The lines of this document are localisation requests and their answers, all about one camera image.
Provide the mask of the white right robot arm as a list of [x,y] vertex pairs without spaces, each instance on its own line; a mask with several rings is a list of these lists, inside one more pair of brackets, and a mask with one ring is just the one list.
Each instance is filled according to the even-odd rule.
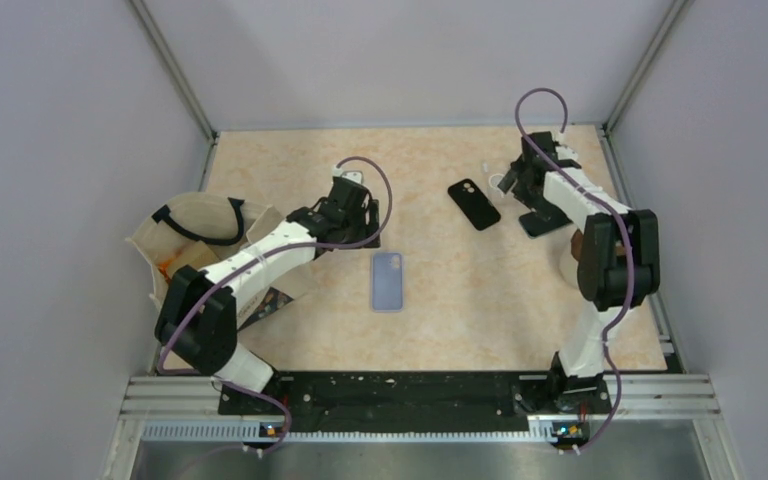
[[560,412],[599,397],[604,348],[622,318],[660,285],[658,219],[633,210],[594,184],[578,162],[561,157],[548,131],[527,134],[497,187],[526,207],[519,223],[531,238],[576,228],[570,255],[586,305],[568,342],[555,353],[544,396]]

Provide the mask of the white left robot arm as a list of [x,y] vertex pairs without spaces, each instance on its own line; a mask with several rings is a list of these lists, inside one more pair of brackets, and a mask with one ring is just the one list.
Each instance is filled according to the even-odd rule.
[[201,269],[184,266],[171,279],[154,333],[198,374],[243,387],[257,413],[279,404],[274,370],[238,339],[239,313],[282,275],[327,251],[378,245],[379,203],[359,171],[334,172],[327,196],[290,213],[265,237]]

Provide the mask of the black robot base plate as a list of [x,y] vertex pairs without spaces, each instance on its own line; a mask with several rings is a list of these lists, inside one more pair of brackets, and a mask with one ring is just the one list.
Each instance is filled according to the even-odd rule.
[[610,411],[599,397],[545,398],[549,372],[538,371],[284,371],[265,387],[268,403],[229,387],[221,415],[291,413],[294,433],[524,432],[530,416],[585,420]]

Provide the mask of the black smartphone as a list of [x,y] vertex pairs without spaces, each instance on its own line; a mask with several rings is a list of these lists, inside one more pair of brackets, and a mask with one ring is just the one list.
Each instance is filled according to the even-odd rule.
[[528,237],[532,239],[552,233],[571,223],[570,219],[563,212],[541,216],[535,211],[521,215],[518,218],[518,222]]

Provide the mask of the lavender phone case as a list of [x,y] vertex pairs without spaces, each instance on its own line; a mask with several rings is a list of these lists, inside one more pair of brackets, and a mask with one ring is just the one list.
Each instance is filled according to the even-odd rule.
[[375,312],[399,312],[404,307],[404,262],[400,253],[379,252],[371,259],[370,305]]

